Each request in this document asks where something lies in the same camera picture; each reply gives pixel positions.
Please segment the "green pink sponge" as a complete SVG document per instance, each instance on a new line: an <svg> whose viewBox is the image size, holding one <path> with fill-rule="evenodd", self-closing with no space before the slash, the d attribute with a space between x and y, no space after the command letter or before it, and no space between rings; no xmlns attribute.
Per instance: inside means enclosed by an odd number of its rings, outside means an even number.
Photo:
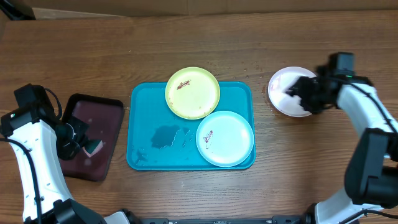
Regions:
<svg viewBox="0 0 398 224"><path fill-rule="evenodd" d="M88 156L92 157L94 156L97 152L99 152L103 148L103 142L102 140L99 139L92 139L89 140L84 146L83 146L83 152Z"/></svg>

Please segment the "light blue plate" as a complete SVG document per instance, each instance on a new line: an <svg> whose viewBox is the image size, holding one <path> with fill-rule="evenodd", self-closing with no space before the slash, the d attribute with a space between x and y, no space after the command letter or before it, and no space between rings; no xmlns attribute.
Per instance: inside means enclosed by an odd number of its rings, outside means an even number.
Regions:
<svg viewBox="0 0 398 224"><path fill-rule="evenodd" d="M254 131L248 121L232 111L217 111L198 126L196 144L200 155L217 167L243 163L254 150Z"/></svg>

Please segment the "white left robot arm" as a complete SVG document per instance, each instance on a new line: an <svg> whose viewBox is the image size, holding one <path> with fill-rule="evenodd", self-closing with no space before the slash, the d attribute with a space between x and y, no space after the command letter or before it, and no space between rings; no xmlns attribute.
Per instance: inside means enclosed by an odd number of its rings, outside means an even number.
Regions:
<svg viewBox="0 0 398 224"><path fill-rule="evenodd" d="M93 156L104 142L87 136L89 125L84 121L76 117L62 121L50 93L27 84L14 92L18 109L1 117L1 141L11 145L19 166L24 223L139 223L129 210L103 217L73 199L60 161L72 160L79 152Z"/></svg>

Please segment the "yellow plate with stain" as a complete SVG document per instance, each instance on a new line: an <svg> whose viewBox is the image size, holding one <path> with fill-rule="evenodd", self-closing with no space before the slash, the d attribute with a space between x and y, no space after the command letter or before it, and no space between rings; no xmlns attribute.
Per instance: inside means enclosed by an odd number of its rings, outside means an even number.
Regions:
<svg viewBox="0 0 398 224"><path fill-rule="evenodd" d="M183 119L202 119L217 107L221 97L215 76L200 67L186 67L175 72L165 87L170 110Z"/></svg>

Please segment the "white plate with stain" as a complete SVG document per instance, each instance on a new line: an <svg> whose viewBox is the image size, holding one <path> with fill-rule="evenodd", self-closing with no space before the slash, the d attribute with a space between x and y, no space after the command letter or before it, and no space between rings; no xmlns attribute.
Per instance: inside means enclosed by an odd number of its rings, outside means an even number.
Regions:
<svg viewBox="0 0 398 224"><path fill-rule="evenodd" d="M299 96L289 96L286 94L287 89L300 77L314 78L316 75L306 68L285 67L273 74L267 89L272 105L281 113L296 118L311 115L310 112L305 111L300 106L301 98Z"/></svg>

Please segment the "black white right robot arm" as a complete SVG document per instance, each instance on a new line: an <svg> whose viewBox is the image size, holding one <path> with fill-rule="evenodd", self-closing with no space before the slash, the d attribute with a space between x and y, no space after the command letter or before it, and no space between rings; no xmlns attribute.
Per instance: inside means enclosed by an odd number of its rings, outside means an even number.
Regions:
<svg viewBox="0 0 398 224"><path fill-rule="evenodd" d="M315 77L299 77L285 92L299 96L301 107L311 114L332 107L344 111L359 136L344 187L311 205L299 222L357 223L369 214L396 219L385 210L397 206L397 168L385 166L384 159L397 161L397 121L370 79L356 74L354 54L331 54Z"/></svg>

